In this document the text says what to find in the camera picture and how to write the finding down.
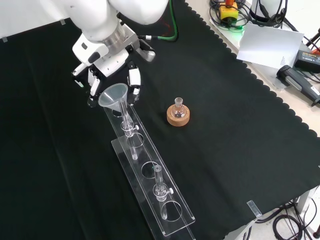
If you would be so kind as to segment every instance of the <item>acrylic stand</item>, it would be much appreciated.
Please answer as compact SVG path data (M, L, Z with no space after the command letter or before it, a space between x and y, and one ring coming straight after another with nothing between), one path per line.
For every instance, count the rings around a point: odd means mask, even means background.
M111 143L154 239L195 240L188 227L195 217L136 111L124 98L118 104L121 114L104 108L117 135Z

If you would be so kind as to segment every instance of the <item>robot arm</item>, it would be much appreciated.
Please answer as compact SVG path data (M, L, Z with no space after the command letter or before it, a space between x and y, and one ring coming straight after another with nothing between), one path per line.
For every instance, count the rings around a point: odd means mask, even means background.
M142 25L158 21L168 5L168 0L109 0L109 2L127 18Z
M143 25L159 20L169 0L61 0L74 24L82 34L72 50L81 64L72 72L77 77L86 69L91 86L88 105L93 107L102 86L110 75L127 63L130 53L136 51L146 61L155 57L154 50L126 24L117 18L117 10L129 19ZM135 102L139 98L141 76L133 63L129 68L128 85Z

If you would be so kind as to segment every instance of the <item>power adapter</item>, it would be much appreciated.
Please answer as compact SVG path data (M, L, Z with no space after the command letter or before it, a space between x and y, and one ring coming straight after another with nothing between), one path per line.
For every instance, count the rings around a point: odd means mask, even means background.
M299 50L295 58L294 66L305 72L320 73L320 55Z

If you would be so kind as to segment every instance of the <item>hole in rack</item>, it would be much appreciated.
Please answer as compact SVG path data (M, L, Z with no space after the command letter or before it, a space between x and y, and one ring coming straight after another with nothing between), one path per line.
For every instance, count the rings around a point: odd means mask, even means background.
M144 144L144 136L142 134L135 132L132 136L128 137L126 139L126 143L131 148L138 148L141 147Z
M142 165L141 173L142 175L147 179L154 179L155 178L155 172L154 172L154 166L158 165L154 161L147 161L145 164Z
M177 221L182 216L182 208L176 201L167 201L161 207L161 217L168 222Z
M116 110L112 110L112 114L113 114L113 116L115 116L117 118L121 118L122 117L121 112L116 111Z

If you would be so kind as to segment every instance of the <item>black tablecloth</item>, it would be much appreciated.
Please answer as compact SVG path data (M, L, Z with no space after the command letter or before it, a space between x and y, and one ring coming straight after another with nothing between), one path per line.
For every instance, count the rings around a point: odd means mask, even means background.
M135 108L195 216L193 234L219 240L255 218L248 201L266 213L319 185L320 141L183 0L174 7L178 41L154 40L152 63L133 56ZM173 30L168 13L152 26L125 22L138 34ZM1 239L152 238L107 116L71 80L79 35L68 20L0 43ZM181 128L166 121L176 97L191 111Z

